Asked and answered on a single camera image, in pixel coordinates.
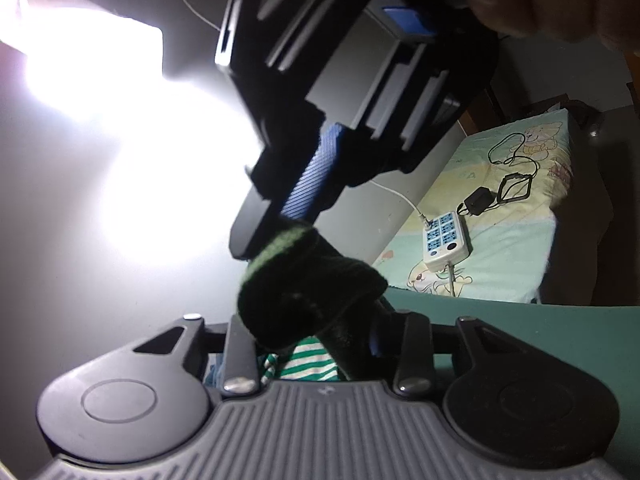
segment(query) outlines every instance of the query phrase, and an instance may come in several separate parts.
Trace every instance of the green surface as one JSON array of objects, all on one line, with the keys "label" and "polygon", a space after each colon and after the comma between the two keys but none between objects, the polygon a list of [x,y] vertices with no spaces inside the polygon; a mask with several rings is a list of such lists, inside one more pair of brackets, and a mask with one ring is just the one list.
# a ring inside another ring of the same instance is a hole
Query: green surface
[{"label": "green surface", "polygon": [[603,381],[620,404],[620,425],[606,455],[626,478],[640,479],[640,307],[567,307],[464,300],[390,288],[398,309],[453,324],[475,316]]}]

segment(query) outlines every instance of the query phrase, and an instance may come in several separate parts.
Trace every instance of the ribbed gray plate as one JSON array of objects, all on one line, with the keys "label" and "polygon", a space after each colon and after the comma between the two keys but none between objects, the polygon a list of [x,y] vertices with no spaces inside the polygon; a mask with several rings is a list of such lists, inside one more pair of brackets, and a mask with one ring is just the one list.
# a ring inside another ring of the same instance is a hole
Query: ribbed gray plate
[{"label": "ribbed gray plate", "polygon": [[516,470],[464,449],[439,409],[393,397],[382,383],[274,381],[229,400],[171,456],[109,470],[54,460],[39,480],[620,480],[604,460]]}]

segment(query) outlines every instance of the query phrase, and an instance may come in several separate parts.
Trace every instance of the bed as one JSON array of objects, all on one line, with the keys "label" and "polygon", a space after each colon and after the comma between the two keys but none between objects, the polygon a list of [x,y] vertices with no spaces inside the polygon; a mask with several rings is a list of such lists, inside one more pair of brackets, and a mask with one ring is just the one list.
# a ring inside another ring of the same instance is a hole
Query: bed
[{"label": "bed", "polygon": [[[487,154],[515,152],[537,161],[538,174],[526,200],[465,216],[472,248],[454,269],[454,293],[462,298],[588,305],[596,280],[598,244],[612,219],[612,206],[588,136],[567,110],[517,121],[467,137],[418,204],[428,218],[458,205],[478,187],[498,190],[510,173],[532,173],[523,158],[495,166]],[[432,273],[422,262],[422,222],[414,212],[374,266],[390,286],[450,295],[448,272]]]}]

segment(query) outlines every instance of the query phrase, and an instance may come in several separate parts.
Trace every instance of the white power strip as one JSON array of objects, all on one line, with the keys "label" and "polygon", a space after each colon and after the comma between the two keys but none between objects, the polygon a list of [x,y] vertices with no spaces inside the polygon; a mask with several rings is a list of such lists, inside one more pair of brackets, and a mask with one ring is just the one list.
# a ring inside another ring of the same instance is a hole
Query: white power strip
[{"label": "white power strip", "polygon": [[430,228],[422,231],[422,257],[429,271],[440,272],[468,256],[469,244],[455,211],[433,219]]}]

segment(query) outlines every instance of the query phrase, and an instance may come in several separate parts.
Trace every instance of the green and white striped fabric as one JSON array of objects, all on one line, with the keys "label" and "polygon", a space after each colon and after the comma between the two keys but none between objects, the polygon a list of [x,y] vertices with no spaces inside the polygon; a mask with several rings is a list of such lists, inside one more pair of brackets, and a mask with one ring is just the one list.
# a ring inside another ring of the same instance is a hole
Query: green and white striped fabric
[{"label": "green and white striped fabric", "polygon": [[335,361],[315,337],[305,337],[291,354],[268,354],[262,369],[262,384],[273,378],[292,381],[340,380]]}]

